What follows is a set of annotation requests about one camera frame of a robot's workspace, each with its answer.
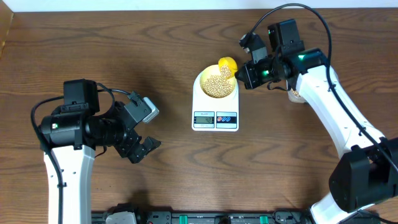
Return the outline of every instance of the wooden table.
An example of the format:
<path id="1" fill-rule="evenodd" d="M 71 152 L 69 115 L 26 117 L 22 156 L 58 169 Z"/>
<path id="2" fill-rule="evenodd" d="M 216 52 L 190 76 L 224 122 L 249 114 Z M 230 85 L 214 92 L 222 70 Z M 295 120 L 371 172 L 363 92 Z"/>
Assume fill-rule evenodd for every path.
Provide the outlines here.
<path id="1" fill-rule="evenodd" d="M 48 185 L 29 113 L 85 78 L 134 90 L 160 109 L 137 132 L 163 142 L 139 164 L 110 148 L 94 164 L 93 210 L 132 202 L 185 211 L 308 208 L 328 192 L 335 147 L 309 105 L 282 91 L 240 87 L 236 133 L 191 129 L 192 85 L 204 68 L 231 56 L 265 10 L 17 13 L 0 59 L 0 223 L 45 223 Z M 398 9 L 322 9 L 333 36 L 332 65 L 358 108 L 387 138 L 398 137 Z M 257 29 L 297 20 L 306 47 L 326 53 L 325 30 L 301 9 L 273 14 Z M 101 107 L 110 97 L 101 94 Z M 118 95 L 118 100 L 126 101 Z M 49 103 L 37 121 L 63 102 Z M 398 221 L 398 200 L 375 206 Z"/>

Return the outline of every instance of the green clip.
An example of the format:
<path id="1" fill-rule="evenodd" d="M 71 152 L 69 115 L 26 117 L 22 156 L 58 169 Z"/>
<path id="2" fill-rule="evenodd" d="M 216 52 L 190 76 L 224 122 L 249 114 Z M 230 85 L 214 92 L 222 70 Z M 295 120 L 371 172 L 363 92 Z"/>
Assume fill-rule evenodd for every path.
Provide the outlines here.
<path id="1" fill-rule="evenodd" d="M 188 216 L 187 215 L 180 215 L 180 224 L 188 224 Z"/>
<path id="2" fill-rule="evenodd" d="M 268 224 L 268 217 L 265 215 L 260 216 L 260 224 Z"/>

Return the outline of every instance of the white scale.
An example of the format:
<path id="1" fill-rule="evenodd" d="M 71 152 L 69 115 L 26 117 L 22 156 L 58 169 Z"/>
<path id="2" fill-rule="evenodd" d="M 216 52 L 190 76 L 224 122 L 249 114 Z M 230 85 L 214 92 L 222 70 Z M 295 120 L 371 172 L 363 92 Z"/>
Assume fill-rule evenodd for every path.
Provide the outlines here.
<path id="1" fill-rule="evenodd" d="M 239 129 L 239 88 L 224 98 L 208 96 L 200 86 L 200 78 L 206 72 L 220 72 L 218 65 L 202 71 L 193 83 L 192 129 L 195 131 L 237 131 Z"/>

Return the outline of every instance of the white backdrop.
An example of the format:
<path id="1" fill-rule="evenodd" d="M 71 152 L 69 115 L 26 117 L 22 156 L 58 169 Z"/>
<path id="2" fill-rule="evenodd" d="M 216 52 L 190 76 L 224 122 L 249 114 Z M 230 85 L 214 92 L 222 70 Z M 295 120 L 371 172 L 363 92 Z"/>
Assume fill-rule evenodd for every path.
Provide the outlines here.
<path id="1" fill-rule="evenodd" d="M 288 2 L 316 8 L 398 7 L 398 0 L 3 0 L 14 12 L 270 9 Z"/>

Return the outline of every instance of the green light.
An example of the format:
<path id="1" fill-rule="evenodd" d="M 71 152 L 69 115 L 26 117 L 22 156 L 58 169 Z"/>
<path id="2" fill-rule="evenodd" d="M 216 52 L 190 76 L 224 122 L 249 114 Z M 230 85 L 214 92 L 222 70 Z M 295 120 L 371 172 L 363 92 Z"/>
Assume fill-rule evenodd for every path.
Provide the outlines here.
<path id="1" fill-rule="evenodd" d="M 268 70 L 262 71 L 262 76 L 266 77 L 266 76 L 268 76 L 268 74 L 269 74 Z"/>

